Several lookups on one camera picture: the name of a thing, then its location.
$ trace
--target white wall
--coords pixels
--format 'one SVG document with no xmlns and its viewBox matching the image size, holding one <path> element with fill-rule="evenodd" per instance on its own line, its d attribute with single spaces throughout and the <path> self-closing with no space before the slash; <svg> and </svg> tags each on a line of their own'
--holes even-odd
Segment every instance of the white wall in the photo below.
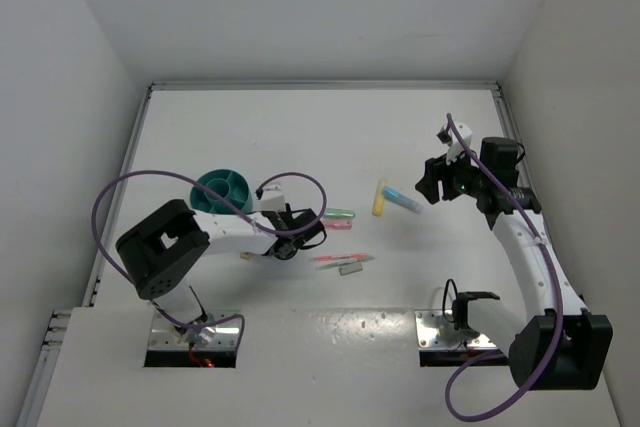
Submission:
<svg viewBox="0 0 640 427">
<path fill-rule="evenodd" d="M 495 79 L 542 0 L 87 0 L 145 83 Z"/>
<path fill-rule="evenodd" d="M 83 0 L 0 0 L 0 426 L 14 425 L 53 308 L 78 305 L 92 198 L 142 90 Z"/>
<path fill-rule="evenodd" d="M 546 0 L 507 98 L 559 257 L 614 340 L 606 365 L 625 425 L 640 425 L 640 2 Z"/>
</svg>

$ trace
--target teal cup holder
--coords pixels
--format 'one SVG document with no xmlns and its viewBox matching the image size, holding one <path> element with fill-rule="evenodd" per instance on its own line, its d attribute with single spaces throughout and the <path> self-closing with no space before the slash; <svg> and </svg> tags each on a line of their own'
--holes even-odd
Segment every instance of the teal cup holder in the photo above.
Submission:
<svg viewBox="0 0 640 427">
<path fill-rule="evenodd" d="M 213 190 L 227 202 L 243 212 L 251 212 L 253 200 L 249 184 L 239 173 L 220 169 L 204 174 L 198 182 Z M 191 207 L 212 214 L 233 214 L 231 209 L 213 195 L 194 187 L 189 196 Z"/>
</svg>

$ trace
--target purple cable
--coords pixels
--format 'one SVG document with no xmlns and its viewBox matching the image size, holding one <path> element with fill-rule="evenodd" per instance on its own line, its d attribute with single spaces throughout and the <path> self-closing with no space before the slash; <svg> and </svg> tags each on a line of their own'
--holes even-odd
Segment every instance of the purple cable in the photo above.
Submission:
<svg viewBox="0 0 640 427">
<path fill-rule="evenodd" d="M 447 114 L 447 126 L 448 126 L 448 129 L 453 132 L 453 135 L 455 135 L 456 139 L 458 139 L 458 142 L 460 142 L 460 145 L 464 149 L 465 153 L 469 156 L 469 158 L 475 162 L 475 164 L 482 171 L 482 173 L 486 175 L 487 178 L 491 180 L 491 182 L 493 182 L 496 187 L 498 187 L 500 192 L 502 192 L 505 195 L 505 197 L 509 200 L 509 202 L 514 206 L 514 208 L 518 212 L 520 212 L 520 215 L 522 215 L 522 218 L 527 223 L 527 226 L 531 230 L 531 233 L 533 234 L 533 236 L 535 238 L 540 238 L 540 232 L 538 232 L 538 229 L 536 229 L 535 225 L 533 225 L 533 222 L 531 221 L 531 219 L 529 218 L 525 210 L 520 206 L 520 204 L 515 199 L 515 197 L 504 185 L 502 185 L 502 182 L 500 182 L 496 178 L 496 176 L 491 173 L 491 171 L 487 168 L 487 166 L 485 166 L 480 161 L 480 159 L 478 159 L 476 154 L 473 153 L 469 145 L 464 141 L 464 139 L 460 135 L 460 132 L 458 132 L 458 129 L 456 128 L 455 122 L 453 120 L 453 117 L 451 117 L 451 114 Z M 493 352 L 485 352 L 484 354 L 480 354 L 477 357 L 473 357 L 469 359 L 467 362 L 465 362 L 464 364 L 462 364 L 458 368 L 458 370 L 456 370 L 453 373 L 451 378 L 447 381 L 447 386 L 445 387 L 445 390 L 444 390 L 444 399 L 447 404 L 447 408 L 449 409 L 449 412 L 451 412 L 451 414 L 458 420 L 461 420 L 463 422 L 480 422 L 480 421 L 495 417 L 496 415 L 507 410 L 509 407 L 515 404 L 518 400 L 520 400 L 522 396 L 526 394 L 527 391 L 529 391 L 529 389 L 531 389 L 531 387 L 533 387 L 533 385 L 537 382 L 537 380 L 540 378 L 544 370 L 547 368 L 547 366 L 551 362 L 551 359 L 553 358 L 553 355 L 555 354 L 556 349 L 558 348 L 558 344 L 560 343 L 560 339 L 562 336 L 562 321 L 564 316 L 560 281 L 558 280 L 558 274 L 556 273 L 556 269 L 553 266 L 553 260 L 551 259 L 551 255 L 549 254 L 549 250 L 547 249 L 547 246 L 542 243 L 538 245 L 540 247 L 540 250 L 542 251 L 542 256 L 544 257 L 544 260 L 547 263 L 547 267 L 549 268 L 551 285 L 553 287 L 553 296 L 556 301 L 556 325 L 553 330 L 553 336 L 551 337 L 551 343 L 549 344 L 549 348 L 544 353 L 544 356 L 540 360 L 540 363 L 535 368 L 531 376 L 526 380 L 524 384 L 520 386 L 518 390 L 516 390 L 516 392 L 511 397 L 509 397 L 507 400 L 505 400 L 502 404 L 498 405 L 497 407 L 494 407 L 493 409 L 488 410 L 487 412 L 484 412 L 482 414 L 463 415 L 459 413 L 451 403 L 451 387 L 453 386 L 453 383 L 458 378 L 458 376 L 462 372 L 464 372 L 467 369 L 467 367 L 471 367 L 473 364 L 480 362 L 482 360 L 488 360 L 489 357 L 496 354 Z"/>
<path fill-rule="evenodd" d="M 200 182 L 198 182 L 196 180 L 193 180 L 193 179 L 191 179 L 189 177 L 186 177 L 186 176 L 184 176 L 182 174 L 177 174 L 175 172 L 169 172 L 167 170 L 137 170 L 137 171 L 134 171 L 134 172 L 129 172 L 127 174 L 122 174 L 121 176 L 116 177 L 111 182 L 109 182 L 100 191 L 100 193 L 96 197 L 96 200 L 93 203 L 93 208 L 91 209 L 91 233 L 93 235 L 93 240 L 95 241 L 96 245 L 98 246 L 98 250 L 100 251 L 102 256 L 107 260 L 107 262 L 109 262 L 129 282 L 131 282 L 131 278 L 129 277 L 129 274 L 127 274 L 127 272 L 122 267 L 120 267 L 118 265 L 118 262 L 116 262 L 116 260 L 109 254 L 109 252 L 107 251 L 105 246 L 102 244 L 102 241 L 100 239 L 100 234 L 98 232 L 98 221 L 97 221 L 98 209 L 100 208 L 100 203 L 102 202 L 104 197 L 116 185 L 118 185 L 123 180 L 127 180 L 127 179 L 129 179 L 131 177 L 139 177 L 141 175 L 159 175 L 159 176 L 164 176 L 164 177 L 172 177 L 172 178 L 178 179 L 178 180 L 183 180 L 184 182 L 187 182 L 187 183 L 193 185 L 194 187 L 197 187 L 198 189 L 203 190 L 204 192 L 208 193 L 209 195 L 215 197 L 217 200 L 219 200 L 220 202 L 225 204 L 226 207 L 231 209 L 231 211 L 234 214 L 236 214 L 238 217 L 240 217 L 242 220 L 244 220 L 248 224 L 251 224 L 251 225 L 255 226 L 257 229 L 259 229 L 259 230 L 261 230 L 263 232 L 266 232 L 268 234 L 279 235 L 279 236 L 282 236 L 282 237 L 291 237 L 293 235 L 297 235 L 297 234 L 301 234 L 303 232 L 306 232 L 312 226 L 314 226 L 315 224 L 320 222 L 320 219 L 322 219 L 322 216 L 324 215 L 324 212 L 327 209 L 327 192 L 324 190 L 324 187 L 322 187 L 322 184 L 320 184 L 320 182 L 318 182 L 316 179 L 314 179 L 310 175 L 303 174 L 301 172 L 283 172 L 282 174 L 277 174 L 277 175 L 274 175 L 273 177 L 269 177 L 267 180 L 265 180 L 264 182 L 262 182 L 258 186 L 258 190 L 260 190 L 263 187 L 265 187 L 266 185 L 268 185 L 271 182 L 273 182 L 274 180 L 280 179 L 282 177 L 302 177 L 303 179 L 307 179 L 308 181 L 313 183 L 316 187 L 318 187 L 318 190 L 320 191 L 320 195 L 322 195 L 322 207 L 320 208 L 320 212 L 318 213 L 316 218 L 313 219 L 311 222 L 309 222 L 307 225 L 305 225 L 303 227 L 299 227 L 299 228 L 294 229 L 294 230 L 275 230 L 275 229 L 271 229 L 269 227 L 265 227 L 264 225 L 260 225 L 260 224 L 254 223 L 247 214 L 245 214 L 244 212 L 239 210 L 235 205 L 233 205 L 232 203 L 230 203 L 229 201 L 224 199 L 217 192 L 214 192 L 213 190 L 211 190 L 206 185 L 203 185 Z M 213 320 L 213 321 L 207 322 L 205 324 L 185 324 L 184 322 L 180 322 L 179 320 L 174 319 L 173 317 L 171 317 L 164 310 L 159 308 L 155 303 L 154 303 L 154 307 L 156 307 L 156 309 L 158 310 L 160 315 L 162 315 L 165 319 L 167 319 L 172 324 L 177 325 L 178 327 L 182 327 L 184 329 L 191 329 L 191 330 L 204 329 L 206 327 L 215 327 L 216 325 L 220 325 L 220 324 L 223 324 L 225 322 L 229 322 L 230 320 L 241 319 L 242 320 L 242 324 L 240 326 L 240 332 L 238 334 L 238 342 L 236 344 L 236 350 L 238 349 L 238 347 L 240 347 L 240 341 L 242 340 L 242 335 L 244 334 L 244 323 L 245 323 L 245 318 L 244 318 L 244 316 L 242 314 L 234 314 L 234 315 L 232 315 L 230 317 L 227 317 L 226 319 Z"/>
</svg>

